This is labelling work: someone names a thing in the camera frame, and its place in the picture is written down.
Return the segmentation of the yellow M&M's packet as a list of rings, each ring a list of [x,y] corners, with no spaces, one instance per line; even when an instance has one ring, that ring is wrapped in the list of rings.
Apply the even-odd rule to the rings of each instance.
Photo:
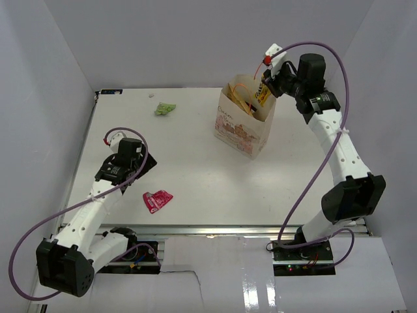
[[[269,88],[263,82],[259,82],[259,85],[253,95],[255,107],[264,108],[270,95],[271,92]]]

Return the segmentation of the yellow chips bag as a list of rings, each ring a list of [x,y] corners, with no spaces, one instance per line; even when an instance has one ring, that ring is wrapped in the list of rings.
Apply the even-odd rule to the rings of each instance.
[[[237,87],[243,87],[248,96],[249,101],[245,101],[243,97],[235,91]],[[248,115],[253,116],[253,114],[257,111],[257,108],[252,104],[252,98],[250,90],[242,83],[238,83],[234,86],[232,86],[230,83],[227,84],[227,92],[226,92],[227,98],[232,101],[234,104],[236,104],[241,110],[246,112]]]

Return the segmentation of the light green snack packet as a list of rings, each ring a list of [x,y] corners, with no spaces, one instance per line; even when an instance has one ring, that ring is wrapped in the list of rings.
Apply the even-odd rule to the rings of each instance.
[[[165,116],[167,114],[169,114],[170,112],[172,112],[175,108],[177,107],[176,104],[167,104],[164,102],[160,102],[155,111],[154,114],[155,116]]]

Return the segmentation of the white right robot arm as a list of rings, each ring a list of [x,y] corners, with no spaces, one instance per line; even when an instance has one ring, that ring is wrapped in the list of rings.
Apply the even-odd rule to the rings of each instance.
[[[384,177],[372,174],[354,147],[345,128],[347,115],[325,86],[325,70],[323,56],[306,53],[297,67],[285,61],[277,72],[268,69],[262,76],[276,98],[288,95],[295,99],[332,173],[334,186],[321,198],[321,210],[297,229],[293,241],[284,244],[302,260],[316,255],[317,243],[329,240],[350,222],[372,215],[386,188]]]

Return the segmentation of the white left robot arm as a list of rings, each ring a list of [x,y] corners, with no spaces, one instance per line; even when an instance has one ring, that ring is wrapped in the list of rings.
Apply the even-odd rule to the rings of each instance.
[[[95,236],[126,189],[155,167],[156,161],[139,139],[121,138],[111,148],[113,154],[94,177],[88,202],[57,235],[43,240],[36,249],[42,286],[82,297],[101,268],[113,260],[136,256],[137,237],[129,228],[115,227],[99,240]]]

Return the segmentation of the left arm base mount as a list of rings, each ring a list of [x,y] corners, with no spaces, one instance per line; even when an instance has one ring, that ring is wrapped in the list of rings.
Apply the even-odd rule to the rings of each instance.
[[[132,274],[132,275],[157,275],[160,266],[155,256],[162,262],[162,253],[159,252],[158,241],[139,242],[142,246],[129,252],[121,259],[110,263],[99,270],[102,274]]]

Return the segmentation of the red candy packet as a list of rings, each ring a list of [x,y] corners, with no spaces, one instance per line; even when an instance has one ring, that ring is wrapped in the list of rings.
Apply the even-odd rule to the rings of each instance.
[[[143,201],[150,214],[155,214],[163,206],[173,199],[173,195],[165,190],[159,190],[155,193],[146,192],[143,194]]]

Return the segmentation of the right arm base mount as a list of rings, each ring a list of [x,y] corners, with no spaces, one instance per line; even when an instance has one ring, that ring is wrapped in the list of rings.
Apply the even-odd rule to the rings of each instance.
[[[275,277],[332,276],[336,274],[329,241],[293,249],[282,248],[277,241],[271,241],[265,248],[272,253]]]

